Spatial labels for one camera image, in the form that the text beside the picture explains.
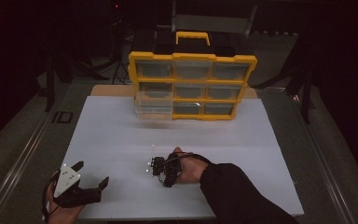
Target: dark floor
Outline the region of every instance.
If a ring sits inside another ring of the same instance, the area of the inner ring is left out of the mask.
[[[258,59],[249,81],[254,85],[279,73],[296,37],[255,34],[249,41]],[[310,125],[307,125],[298,115],[298,102],[278,88],[287,81],[257,93],[268,111],[305,210],[305,215],[296,219],[301,224],[358,223],[358,166],[317,88],[312,88]],[[84,77],[76,78],[72,84],[58,82],[57,102],[50,113],[44,112],[46,98],[35,96],[0,132],[0,188],[5,179],[11,179],[7,174],[15,164],[22,168],[17,178],[12,178],[11,188],[0,189],[0,223],[42,222],[42,188],[51,172],[61,166],[84,101],[97,83],[101,82]],[[70,123],[51,123],[56,111],[72,112],[74,117]],[[18,161],[23,158],[23,151],[29,153],[28,161]]]

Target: storage organizer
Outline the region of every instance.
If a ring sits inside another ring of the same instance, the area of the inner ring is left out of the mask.
[[[257,59],[244,35],[138,31],[129,55],[142,119],[233,119]]]

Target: organizer handle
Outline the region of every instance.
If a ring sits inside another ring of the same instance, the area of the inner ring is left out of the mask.
[[[205,39],[206,44],[210,46],[209,37],[207,33],[204,32],[185,32],[178,31],[176,32],[176,44],[179,43],[179,38],[194,38],[194,39]]]

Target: black sleeve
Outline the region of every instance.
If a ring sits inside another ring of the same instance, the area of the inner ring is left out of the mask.
[[[209,164],[201,175],[200,188],[220,223],[297,223],[263,197],[243,170],[234,164]]]

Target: white tabletop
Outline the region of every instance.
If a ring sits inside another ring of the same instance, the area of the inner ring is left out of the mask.
[[[89,96],[63,163],[85,162],[81,188],[95,188],[106,176],[110,182],[80,218],[214,217],[199,184],[164,188],[146,171],[150,157],[167,158],[177,146],[240,166],[265,197],[304,214],[261,100],[242,100],[234,120],[142,120],[132,97]]]

